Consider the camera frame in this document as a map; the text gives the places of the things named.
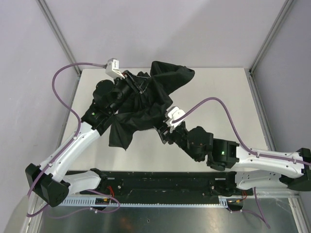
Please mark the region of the black folding umbrella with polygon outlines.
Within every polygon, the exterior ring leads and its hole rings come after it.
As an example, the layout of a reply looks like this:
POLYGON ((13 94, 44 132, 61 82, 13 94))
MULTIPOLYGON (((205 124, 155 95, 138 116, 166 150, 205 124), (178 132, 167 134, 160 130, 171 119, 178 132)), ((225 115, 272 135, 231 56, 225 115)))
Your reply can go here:
POLYGON ((151 63, 150 74, 139 72, 150 82, 143 94, 132 95, 118 110, 110 128, 109 146, 127 149, 136 131, 152 129, 164 120, 173 104, 169 94, 189 83, 195 71, 161 61, 151 63))

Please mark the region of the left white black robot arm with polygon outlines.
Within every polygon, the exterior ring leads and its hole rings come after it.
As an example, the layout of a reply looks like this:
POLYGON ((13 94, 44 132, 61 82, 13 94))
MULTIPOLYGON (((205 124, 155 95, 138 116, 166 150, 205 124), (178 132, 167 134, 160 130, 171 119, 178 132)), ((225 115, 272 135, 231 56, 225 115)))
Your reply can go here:
POLYGON ((89 109, 78 119, 78 127, 48 159, 40 165, 29 164, 26 177, 30 190, 50 207, 61 204, 68 195, 96 189, 106 175, 96 168, 67 175, 67 171, 81 153, 108 129, 114 114, 131 97, 143 94, 149 77, 138 77, 125 71, 114 80, 97 83, 89 109))

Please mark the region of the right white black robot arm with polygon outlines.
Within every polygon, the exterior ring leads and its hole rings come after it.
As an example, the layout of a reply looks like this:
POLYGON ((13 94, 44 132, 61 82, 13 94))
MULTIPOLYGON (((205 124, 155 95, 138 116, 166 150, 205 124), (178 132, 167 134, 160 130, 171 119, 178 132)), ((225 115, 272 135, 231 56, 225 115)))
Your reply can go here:
POLYGON ((176 144, 196 162, 206 161, 216 171, 232 170, 231 179, 240 190, 283 184, 293 191, 311 189, 311 151, 277 152, 243 147, 235 141, 214 138, 201 126, 190 131, 185 122, 178 126, 159 123, 155 129, 163 144, 176 144))

